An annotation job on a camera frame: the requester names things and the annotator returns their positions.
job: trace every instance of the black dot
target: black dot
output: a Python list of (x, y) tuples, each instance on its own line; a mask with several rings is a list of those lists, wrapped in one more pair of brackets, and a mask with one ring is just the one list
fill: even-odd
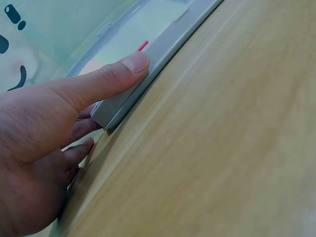
[(9, 41), (0, 35), (0, 54), (4, 54), (9, 48)]
[(19, 25), (18, 25), (18, 30), (23, 30), (24, 29), (24, 27), (25, 27), (25, 25), (26, 25), (26, 22), (25, 21), (21, 21), (20, 23), (19, 23)]

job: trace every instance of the knuckle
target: knuckle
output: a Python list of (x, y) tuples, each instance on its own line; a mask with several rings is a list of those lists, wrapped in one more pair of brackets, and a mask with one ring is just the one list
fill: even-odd
[(117, 77), (115, 76), (115, 73), (113, 71), (113, 68), (111, 65), (106, 65), (99, 69), (99, 73), (101, 77), (108, 83), (108, 84), (114, 84), (117, 82)]

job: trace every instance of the wooden table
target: wooden table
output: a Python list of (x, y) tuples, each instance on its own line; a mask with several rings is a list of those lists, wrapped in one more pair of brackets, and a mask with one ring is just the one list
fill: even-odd
[(316, 1), (225, 0), (80, 172), (57, 236), (316, 235)]

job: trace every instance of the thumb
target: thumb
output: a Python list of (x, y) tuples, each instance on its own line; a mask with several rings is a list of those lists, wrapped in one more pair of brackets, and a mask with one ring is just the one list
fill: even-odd
[(49, 87), (80, 112), (130, 89), (146, 75), (148, 66), (146, 54), (135, 52), (86, 75), (50, 81)]

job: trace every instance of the cartoon eye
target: cartoon eye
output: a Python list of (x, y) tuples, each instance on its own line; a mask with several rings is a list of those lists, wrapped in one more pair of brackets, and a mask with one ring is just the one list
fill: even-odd
[(9, 41), (0, 35), (0, 54), (4, 54), (9, 48)]
[(18, 23), (21, 20), (20, 14), (17, 12), (17, 10), (14, 8), (12, 4), (6, 6), (4, 11), (6, 12), (7, 16), (13, 24)]

